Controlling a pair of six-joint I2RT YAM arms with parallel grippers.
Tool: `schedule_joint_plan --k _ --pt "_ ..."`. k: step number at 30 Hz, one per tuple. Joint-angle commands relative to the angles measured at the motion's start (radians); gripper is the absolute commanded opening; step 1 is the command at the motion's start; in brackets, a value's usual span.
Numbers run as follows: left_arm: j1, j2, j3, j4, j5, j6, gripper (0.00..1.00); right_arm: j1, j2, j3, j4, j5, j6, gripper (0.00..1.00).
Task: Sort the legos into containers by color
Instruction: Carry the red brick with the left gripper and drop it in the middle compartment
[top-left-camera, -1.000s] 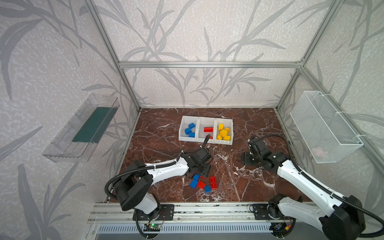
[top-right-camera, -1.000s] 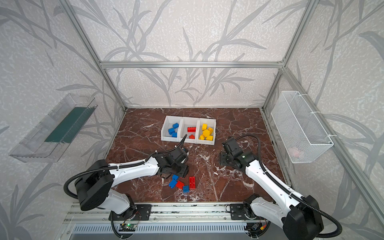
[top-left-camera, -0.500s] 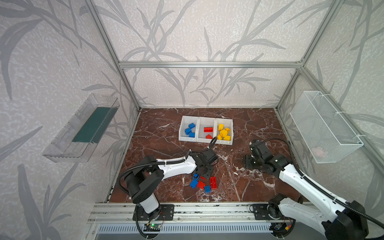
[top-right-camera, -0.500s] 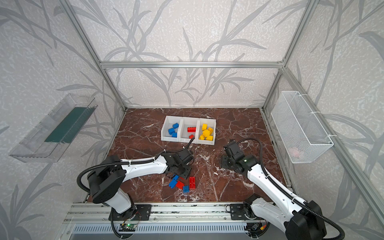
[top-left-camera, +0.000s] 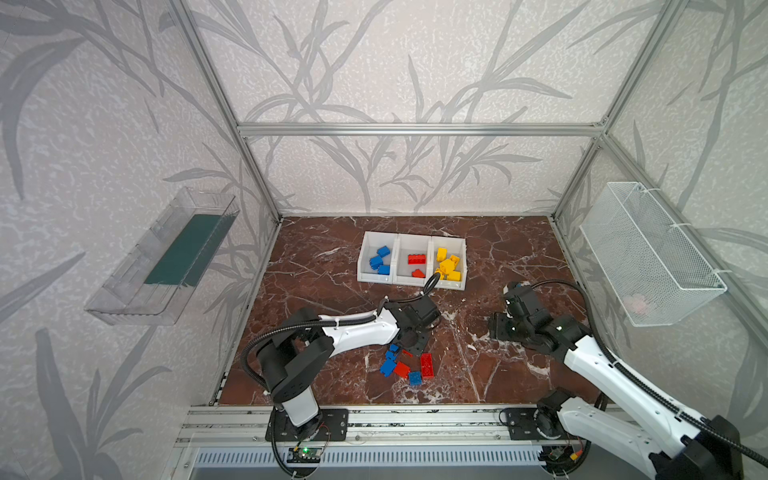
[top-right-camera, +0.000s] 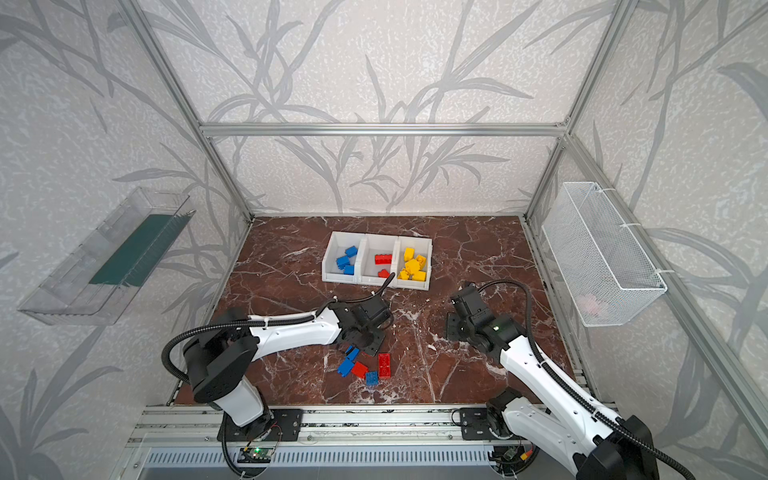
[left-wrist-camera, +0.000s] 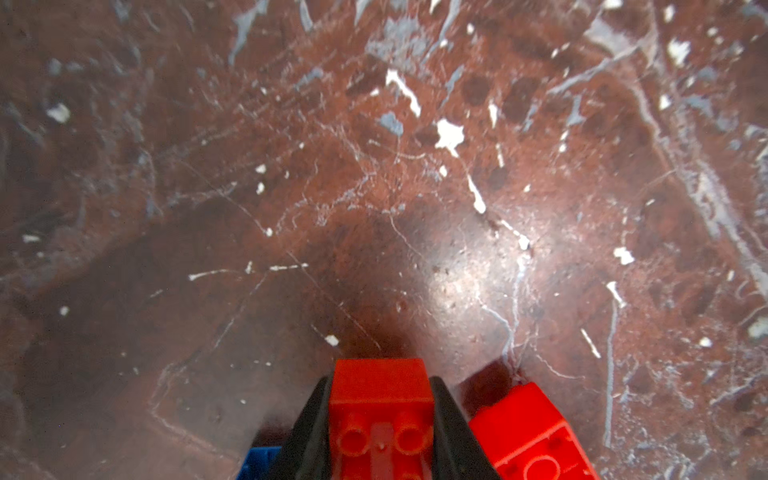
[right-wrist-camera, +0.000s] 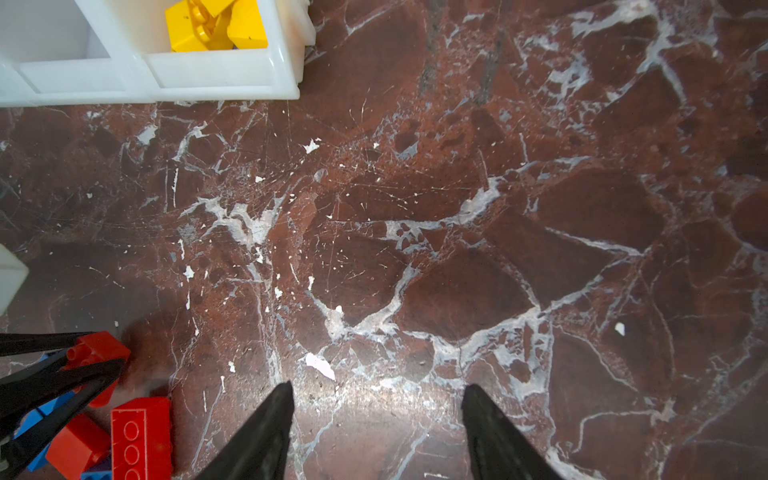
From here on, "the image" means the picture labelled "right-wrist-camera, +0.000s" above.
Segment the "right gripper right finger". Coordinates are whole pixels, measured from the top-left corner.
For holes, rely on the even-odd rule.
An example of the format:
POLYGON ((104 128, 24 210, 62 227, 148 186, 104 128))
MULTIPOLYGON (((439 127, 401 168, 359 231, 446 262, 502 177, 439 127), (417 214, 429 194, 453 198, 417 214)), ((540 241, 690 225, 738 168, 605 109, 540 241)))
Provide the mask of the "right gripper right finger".
POLYGON ((479 385, 465 388, 461 411, 474 479, 562 479, 479 385))

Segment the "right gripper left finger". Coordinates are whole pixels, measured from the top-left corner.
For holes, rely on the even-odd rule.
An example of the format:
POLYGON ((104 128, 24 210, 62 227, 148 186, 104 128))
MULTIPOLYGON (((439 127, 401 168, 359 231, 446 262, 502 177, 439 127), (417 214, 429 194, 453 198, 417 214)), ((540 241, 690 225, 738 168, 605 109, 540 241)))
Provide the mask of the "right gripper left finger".
POLYGON ((278 384, 197 479, 284 479, 294 410, 291 382, 278 384))

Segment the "blue lego brick bottom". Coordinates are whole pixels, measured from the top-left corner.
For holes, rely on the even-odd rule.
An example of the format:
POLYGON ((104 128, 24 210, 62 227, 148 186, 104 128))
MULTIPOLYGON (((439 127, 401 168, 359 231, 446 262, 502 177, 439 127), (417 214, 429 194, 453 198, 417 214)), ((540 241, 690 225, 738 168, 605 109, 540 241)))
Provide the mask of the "blue lego brick bottom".
POLYGON ((98 463, 88 470, 83 472, 80 476, 81 480, 112 480, 112 464, 111 460, 107 458, 101 463, 98 463))

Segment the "red long lego brick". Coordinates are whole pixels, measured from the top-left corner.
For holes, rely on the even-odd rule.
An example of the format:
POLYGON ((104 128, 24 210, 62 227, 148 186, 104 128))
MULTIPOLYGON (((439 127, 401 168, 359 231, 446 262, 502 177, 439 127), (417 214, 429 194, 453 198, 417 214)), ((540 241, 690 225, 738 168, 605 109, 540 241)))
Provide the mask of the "red long lego brick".
POLYGON ((172 477, 171 401, 145 397, 110 414, 112 478, 153 480, 172 477))

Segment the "yellow lego brick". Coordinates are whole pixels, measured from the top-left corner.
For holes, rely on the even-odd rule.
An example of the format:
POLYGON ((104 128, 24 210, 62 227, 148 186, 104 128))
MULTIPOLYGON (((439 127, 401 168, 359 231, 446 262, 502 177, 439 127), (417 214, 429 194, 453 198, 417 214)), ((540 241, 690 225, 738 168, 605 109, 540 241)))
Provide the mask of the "yellow lego brick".
POLYGON ((184 0, 165 10, 172 52, 231 50, 232 0, 184 0))
POLYGON ((240 50, 268 47, 268 38, 257 0, 233 2, 227 35, 234 46, 240 50))

